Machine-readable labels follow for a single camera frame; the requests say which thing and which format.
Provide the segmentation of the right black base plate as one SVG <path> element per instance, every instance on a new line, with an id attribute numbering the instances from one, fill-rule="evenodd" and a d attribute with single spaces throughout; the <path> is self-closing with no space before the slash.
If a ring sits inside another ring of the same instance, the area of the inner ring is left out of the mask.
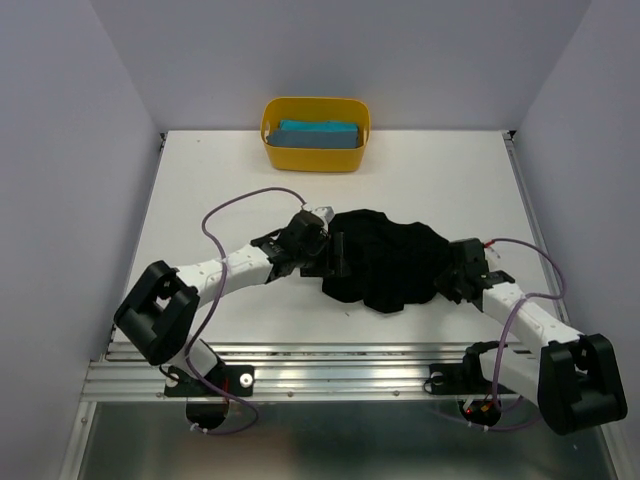
<path id="1" fill-rule="evenodd" d="M 484 396 L 492 392 L 492 385 L 482 375 L 469 374 L 462 363 L 433 363 L 429 365 L 423 390 L 436 396 Z"/>

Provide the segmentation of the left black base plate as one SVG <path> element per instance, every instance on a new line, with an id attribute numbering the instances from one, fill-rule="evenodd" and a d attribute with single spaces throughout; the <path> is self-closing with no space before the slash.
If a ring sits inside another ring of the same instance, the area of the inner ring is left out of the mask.
<path id="1" fill-rule="evenodd" d="M 252 365 L 229 365 L 215 367 L 204 378 L 225 393 L 244 398 L 253 395 L 255 368 Z M 183 370 L 169 367 L 165 376 L 163 394 L 169 398 L 219 397 L 198 378 Z"/>

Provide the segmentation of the teal folded t shirt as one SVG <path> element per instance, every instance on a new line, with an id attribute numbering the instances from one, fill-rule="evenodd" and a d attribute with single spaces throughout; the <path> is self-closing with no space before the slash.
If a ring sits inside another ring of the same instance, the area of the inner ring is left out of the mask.
<path id="1" fill-rule="evenodd" d="M 359 127 L 356 123 L 335 120 L 301 121 L 293 119 L 282 119 L 279 122 L 279 129 L 283 131 L 349 133 L 355 135 L 357 135 L 359 132 Z"/>

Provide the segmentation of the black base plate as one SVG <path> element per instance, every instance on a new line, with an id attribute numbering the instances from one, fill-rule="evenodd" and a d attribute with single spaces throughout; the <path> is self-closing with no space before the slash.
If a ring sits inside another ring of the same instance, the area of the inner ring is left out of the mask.
<path id="1" fill-rule="evenodd" d="M 429 365 L 423 390 L 436 396 L 484 396 L 492 392 L 492 385 L 482 375 L 469 374 L 462 363 L 433 363 Z"/>
<path id="2" fill-rule="evenodd" d="M 252 365 L 229 365 L 215 367 L 204 378 L 225 393 L 244 398 L 253 395 L 255 368 Z M 169 367 L 165 376 L 163 394 L 169 398 L 219 397 L 198 378 L 183 370 Z"/>

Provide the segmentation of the grey blue folded t shirt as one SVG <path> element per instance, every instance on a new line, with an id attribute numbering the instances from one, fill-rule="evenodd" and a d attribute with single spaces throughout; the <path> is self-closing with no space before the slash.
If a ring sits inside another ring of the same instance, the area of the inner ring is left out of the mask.
<path id="1" fill-rule="evenodd" d="M 267 144 L 281 148 L 355 149 L 360 146 L 357 131 L 273 131 Z"/>

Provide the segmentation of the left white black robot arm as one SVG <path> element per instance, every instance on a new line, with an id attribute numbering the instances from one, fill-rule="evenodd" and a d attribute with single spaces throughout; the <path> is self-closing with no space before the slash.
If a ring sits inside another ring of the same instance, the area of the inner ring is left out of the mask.
<path id="1" fill-rule="evenodd" d="M 220 259 L 179 267 L 156 261 L 133 284 L 114 314 L 114 324 L 150 365 L 171 365 L 186 373 L 199 393 L 213 393 L 222 384 L 222 362 L 191 333 L 197 311 L 296 270 L 307 277 L 348 275 L 344 242 L 329 233 L 333 218 L 330 207 L 304 208 L 286 227 Z"/>

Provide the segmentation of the yellow plastic basket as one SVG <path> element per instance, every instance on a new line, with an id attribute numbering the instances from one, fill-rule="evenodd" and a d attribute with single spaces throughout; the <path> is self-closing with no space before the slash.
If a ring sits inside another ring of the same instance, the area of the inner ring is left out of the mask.
<path id="1" fill-rule="evenodd" d="M 281 129 L 282 120 L 342 122 L 356 126 L 353 148 L 276 146 L 269 137 Z M 260 136 L 271 165 L 280 170 L 347 173 L 362 162 L 371 133 L 368 106 L 357 99 L 332 97 L 279 97 L 265 107 Z"/>

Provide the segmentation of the black t shirt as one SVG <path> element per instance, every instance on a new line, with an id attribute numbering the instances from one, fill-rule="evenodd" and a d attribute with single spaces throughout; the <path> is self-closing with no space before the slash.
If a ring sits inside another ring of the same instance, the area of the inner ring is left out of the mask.
<path id="1" fill-rule="evenodd" d="M 436 277 L 450 264 L 449 240 L 420 222 L 399 224 L 382 212 L 362 209 L 335 215 L 329 232 L 344 235 L 350 274 L 325 278 L 322 292 L 382 314 L 431 301 L 438 293 Z"/>

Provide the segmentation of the aluminium front rail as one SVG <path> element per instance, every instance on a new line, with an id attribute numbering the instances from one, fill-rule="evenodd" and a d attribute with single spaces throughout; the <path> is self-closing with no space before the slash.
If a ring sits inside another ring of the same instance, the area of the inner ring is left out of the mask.
<path id="1" fill-rule="evenodd" d="M 420 401 L 432 363 L 458 363 L 465 343 L 249 344 L 220 343 L 229 365 L 255 367 L 255 403 L 302 401 Z M 88 367 L 86 402 L 168 401 L 165 379 L 128 342 L 114 342 Z"/>

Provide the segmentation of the right aluminium side rail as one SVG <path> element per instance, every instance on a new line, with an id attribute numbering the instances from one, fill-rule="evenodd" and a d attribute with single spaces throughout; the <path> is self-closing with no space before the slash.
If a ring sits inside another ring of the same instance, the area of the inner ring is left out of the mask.
<path id="1" fill-rule="evenodd" d="M 538 217 L 534 209 L 533 202 L 526 185 L 523 170 L 516 151 L 516 145 L 514 141 L 515 131 L 502 130 L 501 135 L 505 144 L 506 152 L 510 160 L 516 183 L 518 185 L 520 196 L 524 204 L 524 209 L 532 232 L 534 244 L 537 247 L 541 248 L 545 253 L 547 253 L 547 245 L 544 239 L 544 235 L 540 228 Z M 541 259 L 540 262 L 550 292 L 553 294 L 559 294 L 561 292 L 560 277 L 555 272 L 554 267 L 547 260 Z"/>

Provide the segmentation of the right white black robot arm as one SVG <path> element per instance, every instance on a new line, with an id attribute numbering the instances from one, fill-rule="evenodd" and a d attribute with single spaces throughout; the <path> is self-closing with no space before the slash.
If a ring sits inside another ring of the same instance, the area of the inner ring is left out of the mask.
<path id="1" fill-rule="evenodd" d="M 424 390 L 455 396 L 470 426 L 498 430 L 500 396 L 513 393 L 534 404 L 558 435 L 620 421 L 628 405 L 612 343 L 586 335 L 536 304 L 516 280 L 493 270 L 479 239 L 451 243 L 438 291 L 456 304 L 468 302 L 503 327 L 495 341 L 467 347 L 458 363 L 432 364 Z"/>

